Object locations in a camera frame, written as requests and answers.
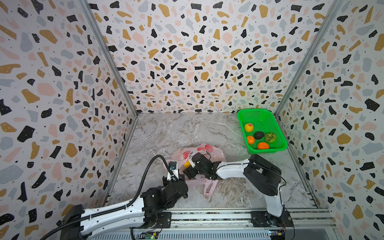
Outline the small orange tangerine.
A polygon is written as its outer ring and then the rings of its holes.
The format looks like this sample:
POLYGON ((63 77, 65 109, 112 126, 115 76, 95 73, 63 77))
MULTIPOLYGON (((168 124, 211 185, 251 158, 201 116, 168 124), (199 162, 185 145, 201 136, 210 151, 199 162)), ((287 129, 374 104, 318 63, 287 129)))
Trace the small orange tangerine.
POLYGON ((251 146, 255 143, 255 138, 253 136, 246 137, 247 143, 251 146))

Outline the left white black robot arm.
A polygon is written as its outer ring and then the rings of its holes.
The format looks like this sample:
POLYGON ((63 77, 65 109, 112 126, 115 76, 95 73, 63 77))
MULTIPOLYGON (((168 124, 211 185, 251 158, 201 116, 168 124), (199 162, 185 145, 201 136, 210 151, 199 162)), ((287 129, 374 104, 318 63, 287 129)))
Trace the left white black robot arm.
POLYGON ((60 233, 61 240, 87 240, 122 228, 151 228, 158 224, 160 214, 173 208, 180 198, 188 197, 188 186, 183 174, 179 180, 163 178, 163 186, 150 188, 134 202, 93 209, 82 205, 72 207, 62 224, 69 224, 60 233))

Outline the dark avocado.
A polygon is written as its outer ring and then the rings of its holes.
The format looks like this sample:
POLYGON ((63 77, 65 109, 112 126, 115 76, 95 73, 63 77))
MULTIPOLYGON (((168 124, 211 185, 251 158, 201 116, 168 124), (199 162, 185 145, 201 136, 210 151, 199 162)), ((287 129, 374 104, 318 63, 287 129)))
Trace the dark avocado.
POLYGON ((258 131, 258 132, 255 132, 254 133, 254 138, 256 140, 261 140, 263 137, 265 136, 265 133, 261 132, 261 131, 258 131))

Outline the orange fruit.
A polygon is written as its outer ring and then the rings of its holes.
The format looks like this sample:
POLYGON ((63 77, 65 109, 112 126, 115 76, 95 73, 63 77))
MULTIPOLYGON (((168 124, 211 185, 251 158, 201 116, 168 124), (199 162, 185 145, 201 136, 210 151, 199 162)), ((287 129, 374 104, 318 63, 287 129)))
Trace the orange fruit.
POLYGON ((257 149, 258 149, 258 150, 267 150, 267 149, 269 149, 269 148, 270 148, 270 146, 269 146, 269 144, 266 143, 266 142, 260 142, 260 143, 258 143, 258 145, 257 145, 257 149))

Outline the pink plastic bag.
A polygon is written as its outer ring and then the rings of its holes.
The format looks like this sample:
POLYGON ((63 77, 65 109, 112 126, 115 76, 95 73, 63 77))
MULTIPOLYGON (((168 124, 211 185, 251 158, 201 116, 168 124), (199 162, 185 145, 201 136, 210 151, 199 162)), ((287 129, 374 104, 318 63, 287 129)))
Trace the pink plastic bag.
MULTIPOLYGON (((200 144, 197 147, 180 148, 173 153, 171 159, 167 160, 167 162, 175 161, 178 163, 180 170, 184 170, 184 163, 191 160, 192 156, 196 153, 205 155, 211 162, 226 162, 224 152, 220 148, 208 144, 200 144)), ((203 175, 197 175, 196 178, 192 180, 186 179, 186 183, 189 187, 193 188, 204 186, 203 194, 205 197, 210 197, 218 185, 218 181, 208 180, 203 175)))

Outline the green lime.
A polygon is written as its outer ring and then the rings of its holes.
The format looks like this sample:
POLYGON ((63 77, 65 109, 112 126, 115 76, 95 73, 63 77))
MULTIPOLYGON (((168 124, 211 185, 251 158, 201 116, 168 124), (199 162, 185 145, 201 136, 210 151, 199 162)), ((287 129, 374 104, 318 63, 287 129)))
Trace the green lime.
POLYGON ((268 144, 272 144, 277 140, 277 135, 275 133, 267 133, 265 134, 265 142, 268 144))

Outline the yellow red peach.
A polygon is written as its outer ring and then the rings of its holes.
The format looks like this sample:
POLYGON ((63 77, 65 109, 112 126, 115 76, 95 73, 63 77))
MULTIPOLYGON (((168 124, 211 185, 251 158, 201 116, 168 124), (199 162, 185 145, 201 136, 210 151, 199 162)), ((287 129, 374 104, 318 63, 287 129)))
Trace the yellow red peach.
POLYGON ((251 133, 254 130, 254 125, 251 123, 245 124, 244 130, 246 133, 251 133))

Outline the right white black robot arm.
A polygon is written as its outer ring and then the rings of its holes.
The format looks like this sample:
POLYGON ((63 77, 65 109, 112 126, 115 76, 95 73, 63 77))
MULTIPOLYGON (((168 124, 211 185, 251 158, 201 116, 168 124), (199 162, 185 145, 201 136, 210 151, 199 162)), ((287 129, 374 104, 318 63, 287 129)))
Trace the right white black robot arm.
POLYGON ((245 178, 265 197, 266 213, 253 213, 252 223, 257 227, 284 224, 284 205, 280 187, 282 171, 259 155, 253 154, 248 159, 238 162, 211 162, 201 153, 193 155, 184 164, 184 174, 190 180, 202 175, 208 180, 218 181, 229 178, 245 178))

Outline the green plastic basket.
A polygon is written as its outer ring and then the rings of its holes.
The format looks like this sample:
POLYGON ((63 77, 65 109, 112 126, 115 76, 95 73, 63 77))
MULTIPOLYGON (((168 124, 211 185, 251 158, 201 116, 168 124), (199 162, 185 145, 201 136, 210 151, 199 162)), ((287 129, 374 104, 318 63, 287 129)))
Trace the green plastic basket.
POLYGON ((250 154, 267 154, 267 153, 276 153, 281 152, 287 149, 288 142, 278 125, 278 122, 275 119, 273 113, 264 109, 244 109, 240 110, 237 113, 237 117, 240 123, 240 127, 243 133, 243 137, 245 139, 246 147, 250 154), (251 133, 246 133, 244 130, 245 124, 253 124, 254 130, 251 133), (270 148, 267 150, 258 150, 257 145, 260 142, 265 142, 265 137, 261 140, 256 140, 253 145, 249 145, 247 143, 246 137, 253 136, 254 133, 261 131, 265 134, 267 133, 275 133, 277 135, 277 140, 269 144, 270 148))

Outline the yellow lemon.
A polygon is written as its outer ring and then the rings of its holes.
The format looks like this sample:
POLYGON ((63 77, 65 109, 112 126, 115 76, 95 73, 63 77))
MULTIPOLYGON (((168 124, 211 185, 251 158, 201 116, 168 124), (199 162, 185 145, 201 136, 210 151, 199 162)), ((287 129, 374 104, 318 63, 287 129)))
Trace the yellow lemon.
POLYGON ((184 163, 184 167, 187 169, 187 168, 189 168, 191 166, 191 163, 189 162, 189 161, 186 161, 185 163, 184 163))

